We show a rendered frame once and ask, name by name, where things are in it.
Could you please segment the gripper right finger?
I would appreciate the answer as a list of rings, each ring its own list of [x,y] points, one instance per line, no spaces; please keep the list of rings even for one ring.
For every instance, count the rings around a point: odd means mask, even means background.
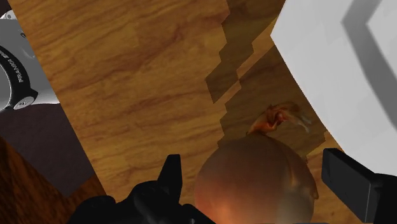
[[[397,224],[397,176],[375,173],[343,151],[325,148],[321,179],[363,223]]]

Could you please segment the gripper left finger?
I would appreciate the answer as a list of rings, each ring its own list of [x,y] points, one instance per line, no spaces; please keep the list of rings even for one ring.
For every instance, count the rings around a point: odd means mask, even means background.
[[[117,202],[110,195],[84,200],[67,224],[216,224],[191,204],[180,204],[181,157],[167,156],[156,180],[133,187]]]

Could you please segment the brown onion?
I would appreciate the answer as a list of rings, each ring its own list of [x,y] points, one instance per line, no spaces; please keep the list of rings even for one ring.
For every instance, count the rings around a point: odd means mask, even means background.
[[[319,194],[306,159],[269,136],[283,122],[310,123],[294,102],[269,105],[244,137],[221,145],[200,168],[195,206],[216,224],[312,221]]]

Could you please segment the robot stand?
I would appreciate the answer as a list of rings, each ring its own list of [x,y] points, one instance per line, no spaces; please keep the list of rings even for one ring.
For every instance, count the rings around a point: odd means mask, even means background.
[[[1,112],[0,136],[66,197],[95,174],[60,104]]]

